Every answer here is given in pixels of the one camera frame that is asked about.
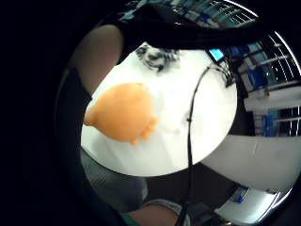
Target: orange balloon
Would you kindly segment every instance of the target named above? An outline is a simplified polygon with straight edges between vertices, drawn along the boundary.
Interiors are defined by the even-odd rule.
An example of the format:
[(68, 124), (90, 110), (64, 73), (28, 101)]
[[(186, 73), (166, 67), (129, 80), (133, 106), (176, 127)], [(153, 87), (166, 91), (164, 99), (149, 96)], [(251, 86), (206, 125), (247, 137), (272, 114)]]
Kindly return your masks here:
[(141, 83), (122, 83), (108, 89), (84, 118), (107, 137), (136, 144), (147, 139), (157, 123), (152, 116), (151, 94)]

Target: blue panel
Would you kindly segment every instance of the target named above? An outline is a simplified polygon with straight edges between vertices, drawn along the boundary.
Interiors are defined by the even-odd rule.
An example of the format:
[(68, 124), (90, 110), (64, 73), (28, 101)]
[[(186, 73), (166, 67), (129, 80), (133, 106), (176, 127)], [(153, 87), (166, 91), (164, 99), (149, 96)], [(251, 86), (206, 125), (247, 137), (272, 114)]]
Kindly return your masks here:
[(220, 49), (211, 49), (209, 50), (209, 52), (211, 53), (211, 55), (214, 57), (216, 61), (220, 60), (225, 56)]

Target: white table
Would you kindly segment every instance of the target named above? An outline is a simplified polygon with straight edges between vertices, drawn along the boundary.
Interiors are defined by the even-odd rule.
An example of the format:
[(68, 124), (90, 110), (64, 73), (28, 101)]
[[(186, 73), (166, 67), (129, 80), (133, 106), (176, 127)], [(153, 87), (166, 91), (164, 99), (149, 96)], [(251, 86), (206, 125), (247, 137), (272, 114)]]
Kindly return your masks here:
[[(82, 146), (99, 164), (133, 176), (159, 176), (187, 168), (187, 114), (198, 78), (212, 60), (204, 51), (184, 51), (181, 62), (164, 73), (150, 71), (131, 53), (106, 76), (97, 97), (117, 83), (143, 82), (154, 100), (158, 118), (147, 141), (134, 146), (83, 125)], [(209, 70), (201, 80), (191, 128), (193, 163), (210, 154), (225, 138), (237, 106), (235, 85), (225, 88), (221, 74)]]

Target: white surface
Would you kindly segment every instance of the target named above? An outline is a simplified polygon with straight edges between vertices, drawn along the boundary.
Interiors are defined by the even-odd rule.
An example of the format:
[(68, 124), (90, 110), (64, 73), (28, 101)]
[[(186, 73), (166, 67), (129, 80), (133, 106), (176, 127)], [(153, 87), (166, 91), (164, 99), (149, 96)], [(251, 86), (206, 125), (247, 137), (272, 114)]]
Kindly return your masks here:
[(237, 225), (254, 225), (258, 223), (266, 211), (272, 212), (272, 205), (277, 195), (268, 194), (264, 191), (249, 189), (242, 203), (227, 201), (215, 212), (222, 218)]
[[(94, 127), (83, 126), (82, 146), (101, 165), (133, 176), (158, 176), (187, 168), (187, 113), (199, 76), (212, 60), (204, 51), (184, 51), (181, 63), (164, 73), (148, 70), (131, 53), (106, 76), (88, 107), (117, 83), (143, 82), (154, 100), (155, 131), (136, 146), (118, 142)], [(211, 153), (228, 133), (236, 112), (235, 85), (225, 89), (221, 74), (209, 70), (195, 100), (192, 152), (196, 164)]]
[(228, 135), (201, 162), (240, 185), (287, 191), (301, 170), (300, 137), (247, 137)]

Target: wire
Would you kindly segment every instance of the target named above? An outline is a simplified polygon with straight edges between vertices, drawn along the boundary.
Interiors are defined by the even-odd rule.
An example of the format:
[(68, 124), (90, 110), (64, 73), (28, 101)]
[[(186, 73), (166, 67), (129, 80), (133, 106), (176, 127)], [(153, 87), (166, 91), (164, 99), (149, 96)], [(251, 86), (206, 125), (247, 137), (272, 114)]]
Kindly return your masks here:
[(186, 215), (187, 215), (187, 208), (188, 205), (190, 204), (191, 201), (191, 194), (192, 194), (192, 173), (193, 173), (193, 156), (192, 156), (192, 148), (191, 148), (191, 136), (190, 136), (190, 131), (191, 131), (191, 122), (192, 122), (192, 117), (193, 117), (193, 112), (194, 112), (194, 105), (195, 105), (195, 97), (198, 92), (198, 87), (200, 84), (201, 79), (204, 77), (204, 75), (211, 69), (211, 65), (208, 66), (205, 71), (200, 75), (196, 88), (194, 90), (192, 99), (191, 99), (191, 104), (190, 104), (190, 111), (189, 111), (189, 118), (187, 119), (188, 121), (188, 136), (187, 136), (187, 154), (188, 154), (188, 180), (187, 180), (187, 188), (186, 188), (186, 193), (184, 195), (183, 200), (181, 201), (182, 203), (182, 210), (180, 212), (180, 215), (178, 217), (178, 220), (175, 224), (175, 226), (183, 226)]

